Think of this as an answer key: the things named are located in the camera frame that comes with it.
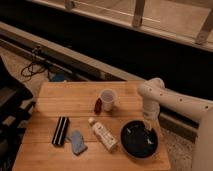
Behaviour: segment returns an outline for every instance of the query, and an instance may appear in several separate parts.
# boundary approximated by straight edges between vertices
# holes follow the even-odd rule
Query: dark wall
[[[168,88],[213,100],[213,54],[24,0],[1,0],[0,19]]]

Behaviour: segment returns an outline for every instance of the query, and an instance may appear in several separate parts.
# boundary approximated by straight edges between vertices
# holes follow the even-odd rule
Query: glass railing
[[[212,0],[30,0],[213,51]]]

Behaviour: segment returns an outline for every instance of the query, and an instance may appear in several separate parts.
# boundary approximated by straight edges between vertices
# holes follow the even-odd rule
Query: small bottle
[[[104,144],[106,149],[109,152],[112,152],[117,146],[117,140],[100,122],[97,122],[94,118],[91,117],[89,118],[88,121],[89,121],[89,124],[92,126],[92,130],[95,133],[95,135]]]

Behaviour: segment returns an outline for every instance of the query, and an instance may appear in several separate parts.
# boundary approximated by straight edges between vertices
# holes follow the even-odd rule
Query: bottle cap
[[[88,122],[89,122],[90,125],[94,125],[96,120],[93,117],[91,117],[91,118],[88,119]]]

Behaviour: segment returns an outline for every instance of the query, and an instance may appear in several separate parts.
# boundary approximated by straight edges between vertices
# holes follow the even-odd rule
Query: wooden table
[[[120,131],[131,120],[143,120],[142,98],[137,93],[139,82],[71,82],[44,83],[36,107],[29,121],[13,171],[144,171],[170,170],[168,153],[158,121],[153,123],[159,145],[151,157],[130,158],[120,144]],[[104,88],[114,89],[118,99],[111,113],[93,112],[95,101]],[[75,156],[71,144],[61,148],[51,144],[59,116],[68,116],[71,123],[68,134],[79,130],[87,151]],[[119,140],[118,148],[109,153],[94,136],[88,123],[95,117]]]

